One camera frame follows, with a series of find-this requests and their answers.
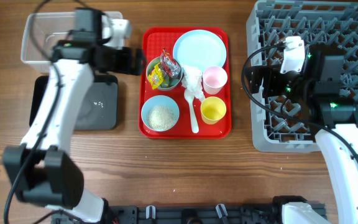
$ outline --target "light blue plate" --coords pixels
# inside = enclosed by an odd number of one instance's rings
[[[206,30],[192,30],[176,41],[173,58],[182,66],[190,65],[205,71],[212,66],[224,65],[226,47],[216,34]]]
[[[166,107],[169,107],[173,110],[173,114],[175,115],[175,124],[178,122],[179,120],[179,106],[178,104],[175,102],[175,100],[173,100],[172,98],[168,97],[168,96],[163,96],[163,95],[158,95],[158,96],[153,96],[150,99],[148,99],[142,107],[142,111],[141,111],[141,117],[142,117],[142,121],[143,123],[151,130],[156,131],[154,129],[152,129],[150,127],[149,124],[149,113],[150,110],[154,107],[154,106],[158,106],[158,105],[164,105]]]

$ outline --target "yellow candy wrapper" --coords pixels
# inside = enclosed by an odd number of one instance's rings
[[[166,82],[164,80],[164,77],[163,77],[163,74],[162,74],[162,71],[160,68],[160,63],[158,63],[154,66],[152,73],[150,75],[148,75],[147,79],[150,82],[150,84],[152,85],[153,90],[158,88],[163,82]]]

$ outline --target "red tray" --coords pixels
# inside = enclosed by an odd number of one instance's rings
[[[185,88],[178,84],[173,90],[160,91],[153,90],[150,83],[147,81],[145,73],[140,79],[140,97],[139,97],[139,131],[148,138],[162,138],[162,139],[221,139],[230,133],[231,130],[231,97],[230,97],[230,69],[229,69],[229,45],[226,33],[217,27],[153,27],[146,31],[143,36],[143,51],[145,52],[147,61],[151,61],[160,56],[162,49],[166,48],[171,54],[173,53],[173,46],[178,38],[191,30],[203,29],[208,30],[218,37],[220,37],[226,46],[227,58],[223,68],[227,72],[227,83],[222,90],[213,96],[222,99],[227,108],[226,115],[222,120],[216,124],[208,125],[201,119],[200,101],[194,99],[194,111],[197,117],[198,127],[200,131],[197,134],[191,132],[190,125],[190,110],[187,101],[184,97]],[[151,97],[157,95],[166,95],[176,101],[180,109],[179,121],[176,125],[164,132],[155,132],[149,129],[142,121],[140,112],[143,104]]]

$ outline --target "yellow cup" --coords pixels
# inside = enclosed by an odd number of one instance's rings
[[[226,104],[218,97],[208,97],[201,103],[201,117],[206,124],[215,124],[225,114]]]

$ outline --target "bowl of snacks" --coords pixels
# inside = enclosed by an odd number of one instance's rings
[[[158,95],[148,99],[143,107],[143,123],[151,130],[161,132],[173,128],[179,120],[179,106],[172,98]]]
[[[183,70],[179,63],[163,49],[160,57],[153,59],[146,68],[146,79],[152,89],[169,91],[174,89],[183,78]]]

